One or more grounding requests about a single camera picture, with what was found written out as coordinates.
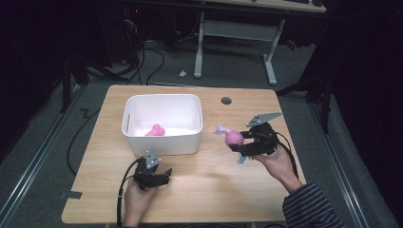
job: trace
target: wrist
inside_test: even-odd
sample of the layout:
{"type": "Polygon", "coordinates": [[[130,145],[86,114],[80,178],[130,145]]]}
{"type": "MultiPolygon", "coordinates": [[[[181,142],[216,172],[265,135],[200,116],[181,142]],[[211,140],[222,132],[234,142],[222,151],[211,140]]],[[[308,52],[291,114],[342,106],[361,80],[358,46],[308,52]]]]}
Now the wrist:
{"type": "Polygon", "coordinates": [[[126,215],[123,222],[124,227],[138,227],[140,223],[140,217],[136,215],[126,215]]]}
{"type": "Polygon", "coordinates": [[[302,183],[296,176],[279,180],[289,194],[297,191],[302,186],[302,183]]]}

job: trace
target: white plastic bin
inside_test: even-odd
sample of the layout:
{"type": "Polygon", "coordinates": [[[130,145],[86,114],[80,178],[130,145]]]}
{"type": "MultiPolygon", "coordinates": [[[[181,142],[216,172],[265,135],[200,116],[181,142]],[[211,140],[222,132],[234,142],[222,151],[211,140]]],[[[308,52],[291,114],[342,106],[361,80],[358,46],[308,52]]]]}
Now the white plastic bin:
{"type": "Polygon", "coordinates": [[[202,106],[193,94],[149,94],[129,98],[122,132],[135,155],[192,154],[199,150],[202,133],[202,106]],[[146,136],[154,124],[164,136],[146,136]]]}

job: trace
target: pink toy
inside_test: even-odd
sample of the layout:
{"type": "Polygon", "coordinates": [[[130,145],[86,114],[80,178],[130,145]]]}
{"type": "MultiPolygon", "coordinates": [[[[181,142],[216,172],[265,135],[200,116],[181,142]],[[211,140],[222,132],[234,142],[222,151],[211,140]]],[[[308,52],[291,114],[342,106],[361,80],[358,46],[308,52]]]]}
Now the pink toy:
{"type": "Polygon", "coordinates": [[[165,129],[163,129],[159,124],[154,124],[152,129],[145,134],[146,136],[164,136],[165,129]]]}
{"type": "Polygon", "coordinates": [[[225,128],[223,125],[219,124],[214,133],[218,135],[225,133],[225,144],[227,146],[229,146],[229,144],[243,145],[244,138],[238,131],[225,128]]]}

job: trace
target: cable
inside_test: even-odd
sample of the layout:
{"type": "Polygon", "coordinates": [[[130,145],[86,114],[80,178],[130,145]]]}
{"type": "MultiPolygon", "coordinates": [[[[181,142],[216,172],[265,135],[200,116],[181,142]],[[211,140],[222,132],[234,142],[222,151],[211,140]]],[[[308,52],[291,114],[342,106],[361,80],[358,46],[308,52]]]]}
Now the cable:
{"type": "Polygon", "coordinates": [[[133,177],[134,177],[134,175],[128,176],[128,177],[125,179],[125,182],[126,182],[127,180],[133,178],[133,177]]]}
{"type": "Polygon", "coordinates": [[[254,45],[256,42],[258,42],[259,40],[254,40],[254,41],[252,41],[251,43],[249,43],[249,44],[242,44],[242,43],[238,43],[238,42],[234,42],[234,41],[230,41],[230,40],[227,40],[227,42],[228,43],[230,43],[230,44],[233,44],[233,45],[238,45],[238,46],[244,46],[244,47],[249,47],[249,46],[252,46],[252,45],[254,45]]]}
{"type": "MultiPolygon", "coordinates": [[[[163,57],[163,55],[158,50],[154,50],[154,49],[145,49],[145,50],[150,50],[150,51],[156,52],[156,53],[160,54],[161,57],[163,57]]],[[[161,67],[163,67],[163,63],[165,63],[164,57],[163,57],[163,62],[160,64],[160,66],[158,66],[158,68],[156,70],[154,70],[150,75],[148,75],[147,80],[145,81],[146,86],[148,86],[148,82],[149,82],[151,76],[153,76],[159,69],[161,69],[161,67]]]]}
{"type": "Polygon", "coordinates": [[[134,161],[133,163],[131,163],[128,166],[128,168],[125,172],[125,175],[122,179],[121,187],[119,188],[118,203],[117,203],[117,208],[116,208],[116,218],[117,218],[118,227],[122,227],[122,197],[123,197],[123,193],[124,193],[125,182],[128,180],[127,174],[130,171],[130,169],[133,167],[133,165],[135,165],[137,162],[139,162],[139,160],[140,159],[137,159],[136,161],[134,161]]]}
{"type": "MultiPolygon", "coordinates": [[[[214,40],[214,39],[212,39],[211,37],[210,37],[210,39],[205,39],[206,41],[212,41],[212,40],[214,40]]],[[[215,48],[215,49],[213,49],[213,48],[208,48],[208,47],[206,47],[205,45],[203,45],[203,48],[204,49],[206,49],[206,50],[213,50],[213,51],[217,51],[217,50],[221,50],[221,49],[223,49],[223,48],[225,48],[226,47],[226,45],[227,45],[227,40],[225,39],[225,38],[217,38],[216,40],[223,40],[223,44],[222,44],[222,46],[221,47],[218,47],[218,48],[215,48]]]]}
{"type": "Polygon", "coordinates": [[[198,35],[197,35],[197,36],[190,37],[190,38],[188,38],[188,39],[186,39],[186,40],[182,40],[181,42],[178,42],[177,45],[179,45],[179,46],[181,46],[181,47],[185,47],[185,48],[194,47],[194,46],[196,46],[196,45],[198,44],[197,41],[196,41],[196,42],[192,42],[192,45],[184,45],[183,43],[190,43],[190,41],[191,41],[192,39],[196,38],[196,37],[198,37],[198,35]]]}
{"type": "Polygon", "coordinates": [[[291,150],[291,145],[290,145],[290,142],[288,142],[287,138],[285,138],[285,136],[283,136],[282,134],[280,134],[280,133],[278,133],[278,132],[276,132],[276,134],[280,135],[280,136],[287,142],[287,144],[288,144],[288,149],[289,149],[290,152],[291,152],[291,151],[292,151],[292,150],[291,150]]]}
{"type": "Polygon", "coordinates": [[[192,36],[193,33],[195,33],[195,30],[196,30],[196,27],[198,26],[198,22],[199,22],[200,17],[201,17],[201,14],[198,13],[198,17],[196,18],[196,23],[195,23],[195,26],[193,27],[192,31],[189,33],[189,35],[188,35],[186,38],[183,38],[183,39],[181,39],[181,40],[178,40],[177,42],[185,41],[185,40],[187,40],[187,39],[192,39],[193,37],[197,37],[197,36],[193,36],[193,37],[190,37],[190,36],[192,36]]]}
{"type": "Polygon", "coordinates": [[[88,123],[99,111],[101,110],[101,108],[98,108],[98,110],[96,110],[88,119],[86,119],[86,121],[80,126],[80,128],[77,130],[77,132],[75,133],[73,139],[70,142],[70,145],[68,146],[68,150],[67,150],[67,165],[68,165],[68,169],[71,171],[71,173],[74,176],[77,176],[77,172],[74,171],[74,169],[72,168],[71,164],[70,164],[70,151],[71,151],[71,147],[73,146],[75,140],[77,139],[77,136],[80,134],[81,130],[84,128],[84,126],[86,125],[86,123],[88,123]]]}
{"type": "Polygon", "coordinates": [[[125,80],[125,79],[122,78],[121,76],[123,76],[123,75],[125,75],[125,74],[127,74],[127,73],[129,73],[129,72],[131,72],[131,71],[133,71],[133,70],[139,65],[139,59],[138,59],[137,53],[138,53],[138,50],[141,49],[140,45],[143,44],[142,40],[143,40],[143,38],[144,38],[144,34],[136,35],[135,38],[136,38],[136,39],[133,41],[133,44],[134,44],[134,45],[132,45],[131,47],[129,47],[129,56],[128,56],[128,59],[133,58],[133,61],[131,61],[132,63],[131,63],[131,65],[130,65],[128,68],[123,69],[122,71],[119,71],[119,72],[114,73],[114,72],[112,72],[112,71],[106,69],[106,68],[103,67],[103,66],[98,66],[98,65],[96,65],[96,64],[94,64],[94,63],[91,63],[89,60],[87,60],[87,59],[85,59],[85,58],[83,58],[83,57],[80,57],[80,58],[82,58],[83,61],[86,63],[86,66],[87,66],[87,67],[93,67],[93,68],[95,68],[97,71],[101,72],[101,74],[98,73],[98,72],[94,72],[94,71],[92,71],[92,70],[89,69],[89,68],[86,68],[86,72],[87,72],[88,74],[93,75],[93,76],[96,76],[96,77],[105,77],[105,76],[108,76],[108,77],[110,77],[110,78],[112,78],[112,79],[125,80]]]}
{"type": "Polygon", "coordinates": [[[134,78],[134,76],[136,76],[136,74],[139,74],[139,82],[140,82],[140,85],[141,85],[141,86],[143,85],[142,77],[140,76],[140,69],[143,67],[144,59],[145,59],[144,46],[143,46],[143,48],[142,48],[142,53],[143,53],[142,63],[141,63],[139,66],[137,66],[137,70],[136,70],[136,71],[133,73],[133,75],[127,80],[127,83],[126,83],[127,85],[130,84],[131,80],[133,80],[133,78],[134,78]]]}

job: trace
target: wooden table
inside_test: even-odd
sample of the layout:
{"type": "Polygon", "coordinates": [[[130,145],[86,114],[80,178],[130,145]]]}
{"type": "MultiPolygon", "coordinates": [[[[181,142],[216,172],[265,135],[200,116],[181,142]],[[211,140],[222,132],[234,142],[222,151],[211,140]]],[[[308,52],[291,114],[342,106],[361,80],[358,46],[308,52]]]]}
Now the wooden table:
{"type": "MultiPolygon", "coordinates": [[[[280,111],[273,90],[113,85],[71,189],[83,195],[67,200],[63,222],[116,222],[119,186],[125,170],[136,159],[122,133],[125,103],[134,95],[156,93],[198,96],[203,130],[197,153],[160,156],[163,161],[157,173],[173,168],[171,180],[160,187],[142,222],[284,220],[281,206],[288,194],[282,185],[258,161],[237,164],[238,154],[226,147],[224,136],[214,134],[217,124],[248,130],[245,125],[255,114],[280,111]],[[222,97],[231,98],[232,104],[222,104],[222,97]]],[[[270,125],[289,140],[295,153],[283,116],[270,121],[270,125]]],[[[300,179],[305,182],[295,156],[300,179]]]]}

